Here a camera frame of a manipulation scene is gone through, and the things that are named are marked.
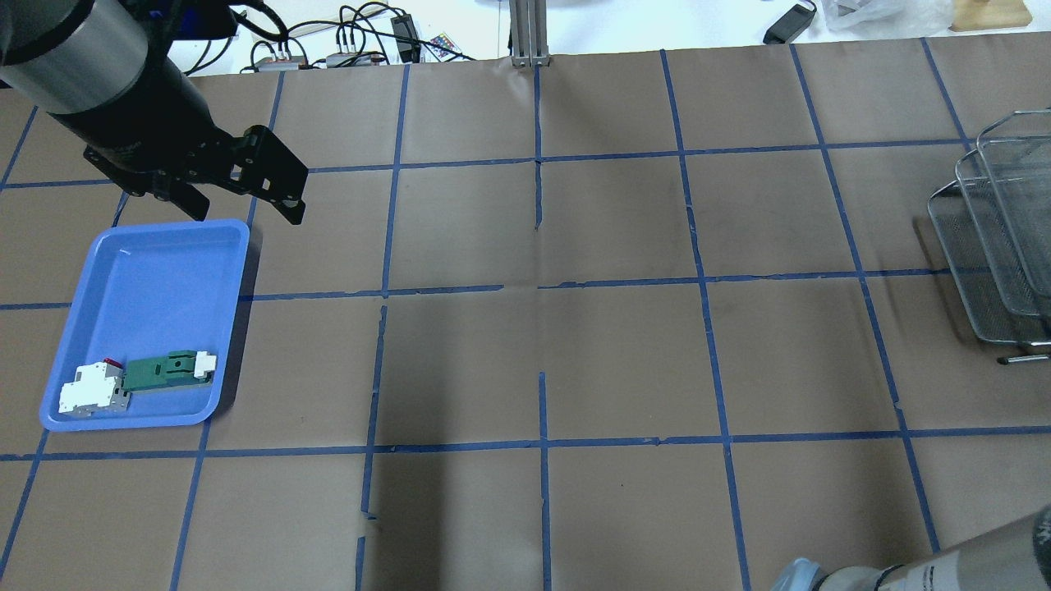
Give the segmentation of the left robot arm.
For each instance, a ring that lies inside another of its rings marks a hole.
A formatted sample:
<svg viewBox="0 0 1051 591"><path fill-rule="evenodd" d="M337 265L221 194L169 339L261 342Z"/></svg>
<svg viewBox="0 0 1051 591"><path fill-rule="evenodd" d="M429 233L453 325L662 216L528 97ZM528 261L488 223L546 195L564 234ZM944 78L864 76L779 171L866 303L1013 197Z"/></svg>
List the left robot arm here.
<svg viewBox="0 0 1051 591"><path fill-rule="evenodd" d="M133 197L153 195L202 221L200 185L251 195L289 223L305 213L307 166L266 125L222 130L168 53L177 40L281 44L288 26L263 1L266 30L239 1L4 1L2 79L85 143L84 158Z"/></svg>

